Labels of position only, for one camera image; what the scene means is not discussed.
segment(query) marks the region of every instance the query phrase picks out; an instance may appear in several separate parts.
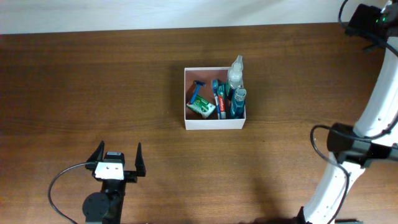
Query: small bottle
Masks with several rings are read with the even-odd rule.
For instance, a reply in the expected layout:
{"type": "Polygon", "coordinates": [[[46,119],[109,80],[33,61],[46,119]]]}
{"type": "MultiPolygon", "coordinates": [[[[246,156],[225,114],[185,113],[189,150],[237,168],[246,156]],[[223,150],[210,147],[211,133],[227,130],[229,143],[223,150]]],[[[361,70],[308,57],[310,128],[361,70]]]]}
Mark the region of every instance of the small bottle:
{"type": "Polygon", "coordinates": [[[246,90],[244,88],[238,88],[235,90],[231,101],[231,109],[229,110],[230,119],[241,119],[243,117],[245,97],[246,90]]]}
{"type": "Polygon", "coordinates": [[[243,61],[242,55],[238,55],[238,58],[232,64],[231,68],[228,69],[228,76],[226,81],[226,95],[229,100],[232,99],[234,92],[238,88],[243,87],[243,61]]]}

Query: white cardboard box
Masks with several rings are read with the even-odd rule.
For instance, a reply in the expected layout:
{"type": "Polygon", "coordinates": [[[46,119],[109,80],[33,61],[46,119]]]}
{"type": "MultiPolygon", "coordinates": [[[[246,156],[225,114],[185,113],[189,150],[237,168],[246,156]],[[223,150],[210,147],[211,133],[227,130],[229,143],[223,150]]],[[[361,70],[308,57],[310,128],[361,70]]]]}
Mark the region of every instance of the white cardboard box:
{"type": "Polygon", "coordinates": [[[229,67],[215,68],[185,68],[184,70],[184,121],[186,130],[216,130],[216,129],[242,129],[246,121],[246,105],[244,107],[243,119],[217,119],[217,111],[215,110],[208,119],[203,119],[200,115],[187,108],[187,103],[193,95],[196,85],[194,80],[205,82],[206,86],[201,86],[198,95],[215,105],[211,81],[218,79],[226,82],[229,67]]]}

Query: blue bottle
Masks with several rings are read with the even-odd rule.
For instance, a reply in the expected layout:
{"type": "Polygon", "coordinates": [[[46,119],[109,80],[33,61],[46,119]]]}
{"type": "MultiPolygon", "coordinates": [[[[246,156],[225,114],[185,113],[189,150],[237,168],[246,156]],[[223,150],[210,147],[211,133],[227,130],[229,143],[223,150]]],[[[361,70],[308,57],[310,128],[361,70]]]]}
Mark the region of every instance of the blue bottle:
{"type": "Polygon", "coordinates": [[[243,117],[245,97],[246,90],[244,88],[235,90],[231,100],[231,109],[229,110],[230,119],[241,119],[243,117]]]}

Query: toothbrush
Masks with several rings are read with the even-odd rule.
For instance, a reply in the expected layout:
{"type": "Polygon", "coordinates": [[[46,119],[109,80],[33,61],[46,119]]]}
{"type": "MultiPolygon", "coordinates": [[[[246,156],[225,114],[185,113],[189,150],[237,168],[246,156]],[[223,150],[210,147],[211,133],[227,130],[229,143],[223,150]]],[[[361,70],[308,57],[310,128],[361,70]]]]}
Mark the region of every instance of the toothbrush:
{"type": "Polygon", "coordinates": [[[214,99],[216,101],[218,119],[220,119],[221,113],[220,113],[220,105],[218,104],[218,95],[217,95],[218,80],[211,81],[211,87],[213,89],[214,99]]]}

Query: toothpaste tube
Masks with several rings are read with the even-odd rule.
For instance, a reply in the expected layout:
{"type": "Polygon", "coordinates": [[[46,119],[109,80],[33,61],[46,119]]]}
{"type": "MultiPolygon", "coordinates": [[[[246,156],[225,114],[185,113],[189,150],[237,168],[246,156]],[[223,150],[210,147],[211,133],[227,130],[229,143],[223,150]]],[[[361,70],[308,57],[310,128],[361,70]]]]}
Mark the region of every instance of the toothpaste tube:
{"type": "Polygon", "coordinates": [[[220,83],[217,89],[218,105],[220,107],[220,119],[226,119],[226,105],[225,105],[225,82],[220,83]]]}
{"type": "Polygon", "coordinates": [[[200,114],[204,119],[206,119],[216,109],[216,106],[197,95],[192,104],[189,102],[187,103],[187,108],[190,108],[192,111],[200,114]]]}

